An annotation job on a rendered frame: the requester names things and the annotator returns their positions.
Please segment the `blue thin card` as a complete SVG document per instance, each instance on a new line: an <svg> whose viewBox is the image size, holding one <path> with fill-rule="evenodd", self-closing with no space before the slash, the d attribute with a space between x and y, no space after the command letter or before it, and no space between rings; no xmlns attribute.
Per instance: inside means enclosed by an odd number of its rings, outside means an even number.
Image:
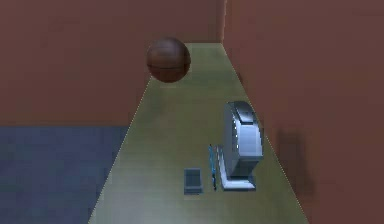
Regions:
<svg viewBox="0 0 384 224"><path fill-rule="evenodd" d="M212 185L213 185L214 191L216 191L217 190L216 170L215 170L215 162L214 162L214 152L211 144L209 145L208 150L209 150L209 160L210 160L211 174L212 174Z"/></svg>

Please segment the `olive green table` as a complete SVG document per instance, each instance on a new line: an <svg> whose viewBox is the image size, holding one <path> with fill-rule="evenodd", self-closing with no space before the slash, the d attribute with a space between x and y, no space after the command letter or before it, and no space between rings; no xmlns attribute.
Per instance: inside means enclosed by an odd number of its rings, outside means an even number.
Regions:
<svg viewBox="0 0 384 224"><path fill-rule="evenodd" d="M255 191L214 191L208 147L223 141L225 103L247 95L222 45L188 48L187 76L149 81L88 224L309 224L271 147ZM201 194L184 194L186 168L201 170Z"/></svg>

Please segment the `brown basketball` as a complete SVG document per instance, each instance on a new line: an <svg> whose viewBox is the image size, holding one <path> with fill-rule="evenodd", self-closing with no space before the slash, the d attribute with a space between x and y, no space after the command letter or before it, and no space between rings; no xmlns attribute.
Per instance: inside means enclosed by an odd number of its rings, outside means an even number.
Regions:
<svg viewBox="0 0 384 224"><path fill-rule="evenodd" d="M191 56L182 41L174 37L164 37L151 43L146 64L154 78L164 83L174 83L188 73Z"/></svg>

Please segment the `silver grey curved appliance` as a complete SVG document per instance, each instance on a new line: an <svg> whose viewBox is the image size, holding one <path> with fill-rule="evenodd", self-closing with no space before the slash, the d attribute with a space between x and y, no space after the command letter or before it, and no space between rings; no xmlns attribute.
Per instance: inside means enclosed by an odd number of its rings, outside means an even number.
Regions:
<svg viewBox="0 0 384 224"><path fill-rule="evenodd" d="M262 134L252 107L245 101L224 105L223 144L217 146L224 191L254 191L253 170L263 159Z"/></svg>

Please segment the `small grey blue box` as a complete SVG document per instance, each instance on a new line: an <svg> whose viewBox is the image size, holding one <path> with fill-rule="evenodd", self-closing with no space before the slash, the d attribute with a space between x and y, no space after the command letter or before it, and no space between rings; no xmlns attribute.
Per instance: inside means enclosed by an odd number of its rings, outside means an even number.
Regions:
<svg viewBox="0 0 384 224"><path fill-rule="evenodd" d="M184 194L201 194L202 191L201 170L199 168L186 168L184 170Z"/></svg>

